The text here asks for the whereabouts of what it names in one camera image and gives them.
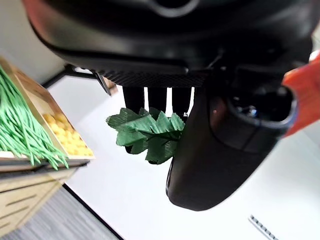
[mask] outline black metal bar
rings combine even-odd
[[[47,89],[65,76],[85,78],[85,79],[95,79],[95,80],[97,79],[97,77],[94,74],[77,72],[75,71],[75,68],[76,68],[75,66],[70,64],[65,65],[64,70],[60,71],[55,76],[48,79],[45,83],[42,84],[42,86]]]
[[[81,203],[96,219],[98,219],[110,232],[113,233],[119,240],[124,240],[106,221],[104,221],[88,204],[86,204],[67,184],[62,185],[79,203]]]
[[[105,82],[105,79],[103,76],[101,76],[99,73],[95,72],[94,73],[95,78],[98,80],[98,82],[100,83],[101,87],[103,88],[103,90],[109,95],[111,96],[111,92]]]

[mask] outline green leafy vegetable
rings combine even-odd
[[[128,108],[106,119],[107,124],[118,132],[116,144],[132,146],[131,154],[147,150],[145,160],[151,164],[162,164],[174,156],[185,123],[173,113],[141,108],[136,114]]]

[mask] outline green bean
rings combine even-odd
[[[32,165],[48,161],[58,170],[68,168],[66,155],[57,149],[48,133],[32,115],[18,88],[0,66],[0,149],[25,155]]]

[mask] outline mesh grille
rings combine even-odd
[[[188,75],[154,74],[146,72],[109,71],[99,72],[107,79],[124,87],[186,88],[201,87],[208,73],[197,72]]]

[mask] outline wooden box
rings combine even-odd
[[[95,158],[94,156],[69,155],[43,117],[43,114],[64,114],[58,106],[58,104],[56,103],[56,101],[51,96],[51,94],[47,91],[47,89],[45,89],[40,84],[26,76],[18,68],[12,66],[4,58],[1,57],[0,65],[7,73],[7,75],[10,77],[11,81],[19,89],[28,107],[30,108],[33,116],[48,133],[54,146],[67,155],[67,157],[69,158],[69,160],[67,161],[70,166],[81,165]],[[0,152],[0,161],[8,162],[9,160],[26,161],[27,158],[17,158],[11,152]],[[30,166],[30,164],[0,164],[0,172],[18,171],[22,169],[32,168],[33,166]]]

